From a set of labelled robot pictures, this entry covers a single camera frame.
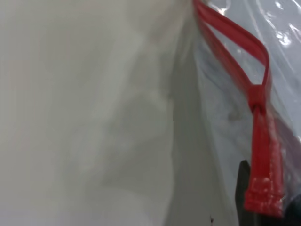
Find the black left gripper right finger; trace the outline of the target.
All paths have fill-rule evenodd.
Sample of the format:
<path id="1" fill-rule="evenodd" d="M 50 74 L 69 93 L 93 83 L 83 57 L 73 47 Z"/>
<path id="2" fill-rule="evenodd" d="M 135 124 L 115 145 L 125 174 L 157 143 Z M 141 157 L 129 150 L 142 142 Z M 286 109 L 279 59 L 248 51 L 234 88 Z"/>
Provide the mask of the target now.
<path id="1" fill-rule="evenodd" d="M 296 196 L 287 206 L 283 220 L 284 226 L 301 226 L 301 197 Z"/>

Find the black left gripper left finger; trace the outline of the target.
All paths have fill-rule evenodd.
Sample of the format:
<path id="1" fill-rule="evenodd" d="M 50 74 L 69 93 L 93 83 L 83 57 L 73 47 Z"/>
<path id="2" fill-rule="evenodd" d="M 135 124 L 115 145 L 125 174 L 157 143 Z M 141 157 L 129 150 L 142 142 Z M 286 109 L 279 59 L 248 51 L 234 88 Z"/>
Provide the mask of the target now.
<path id="1" fill-rule="evenodd" d="M 257 224 L 256 214 L 254 212 L 247 211 L 244 208 L 245 191 L 247 190 L 249 185 L 249 177 L 250 165 L 247 160 L 243 160 L 239 164 L 235 190 L 235 204 L 239 226 L 255 226 Z"/>

